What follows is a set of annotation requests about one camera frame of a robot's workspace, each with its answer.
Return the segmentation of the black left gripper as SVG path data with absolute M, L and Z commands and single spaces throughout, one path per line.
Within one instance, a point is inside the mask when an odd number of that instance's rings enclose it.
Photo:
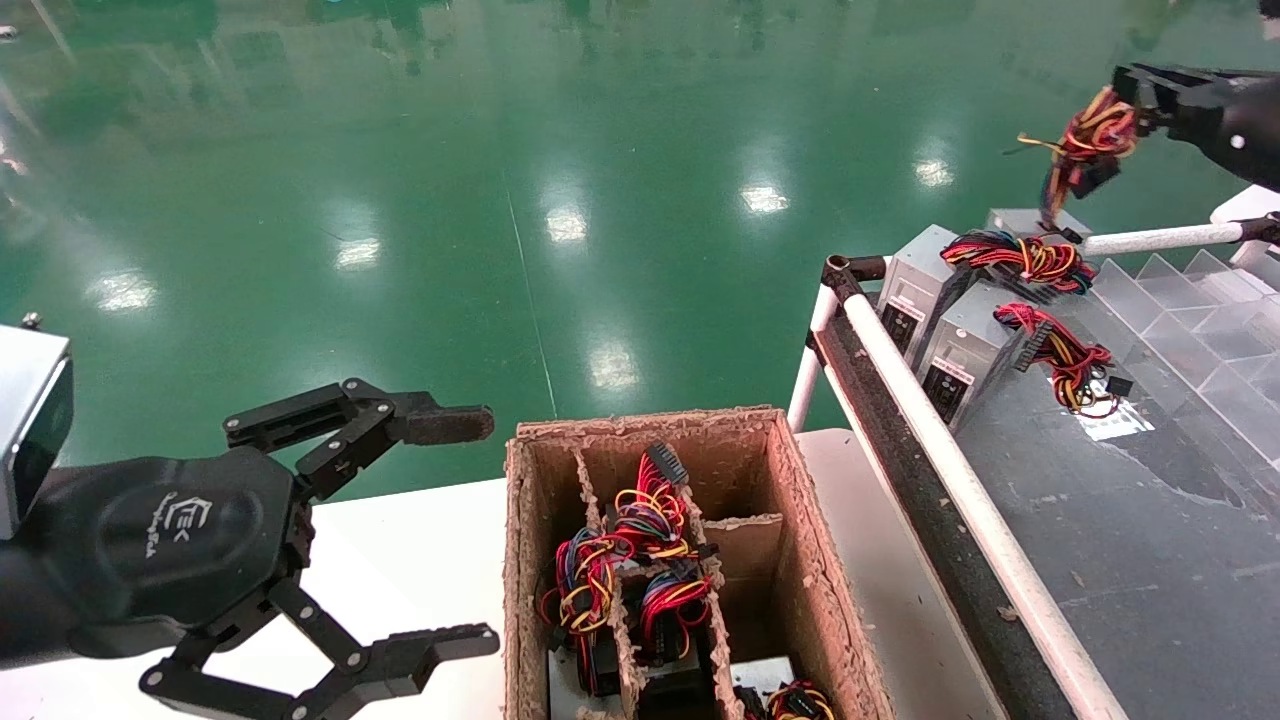
M 266 584 L 294 483 L 303 501 L 325 501 L 398 443 L 472 443 L 494 429 L 485 405 L 349 378 L 230 415 L 233 450 L 215 457 L 59 468 L 29 512 L 29 653 L 128 659 L 186 635 L 138 688 L 205 719 L 352 719 L 421 694 L 442 664 L 495 653 L 497 633 L 465 624 L 360 644 L 294 578 Z M 266 455 L 316 438 L 294 477 Z M 332 664 L 314 687 L 287 694 L 204 670 L 221 644 L 250 637 L 251 619 L 279 615 Z

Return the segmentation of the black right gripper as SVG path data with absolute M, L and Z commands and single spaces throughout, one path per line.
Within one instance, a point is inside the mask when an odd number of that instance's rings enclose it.
M 1216 79 L 1204 68 L 1132 63 L 1115 67 L 1112 91 L 1135 110 L 1165 113 L 1170 140 L 1194 146 L 1235 177 L 1276 193 L 1277 74 L 1231 77 L 1222 91 L 1222 105 L 1178 106 L 1181 94 Z

